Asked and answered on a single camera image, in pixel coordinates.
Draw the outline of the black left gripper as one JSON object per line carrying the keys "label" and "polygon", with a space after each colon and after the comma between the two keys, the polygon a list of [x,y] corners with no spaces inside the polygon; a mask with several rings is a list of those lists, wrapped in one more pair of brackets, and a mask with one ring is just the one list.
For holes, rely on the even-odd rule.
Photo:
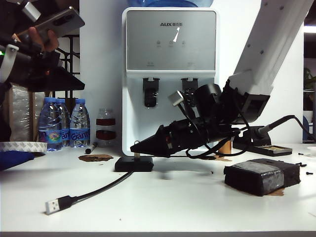
{"label": "black left gripper", "polygon": [[60,53],[40,52],[35,44],[11,39],[9,82],[25,86],[31,92],[84,90],[85,84],[62,68]]}

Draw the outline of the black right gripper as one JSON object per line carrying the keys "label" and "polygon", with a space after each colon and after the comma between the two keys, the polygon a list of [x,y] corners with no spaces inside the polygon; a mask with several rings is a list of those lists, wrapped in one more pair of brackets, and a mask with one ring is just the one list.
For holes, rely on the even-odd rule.
{"label": "black right gripper", "polygon": [[[216,154],[218,146],[208,146],[207,133],[208,130],[202,123],[195,124],[189,119],[183,119],[172,122],[170,126],[159,126],[154,135],[132,145],[130,150],[134,153],[164,158],[182,153],[184,150],[187,157],[208,157],[208,155]],[[190,154],[190,150],[196,150],[201,146],[205,146],[206,149],[203,153],[199,154],[195,151]]]}

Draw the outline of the person left hand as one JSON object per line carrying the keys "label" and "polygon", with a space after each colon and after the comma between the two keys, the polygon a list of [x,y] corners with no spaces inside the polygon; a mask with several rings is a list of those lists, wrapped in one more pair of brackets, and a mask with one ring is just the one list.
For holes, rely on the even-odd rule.
{"label": "person left hand", "polygon": [[44,42],[40,34],[35,27],[28,29],[29,36],[34,43],[41,46],[42,51],[52,52],[59,47],[58,37],[52,30],[48,30],[47,36],[49,41]]}

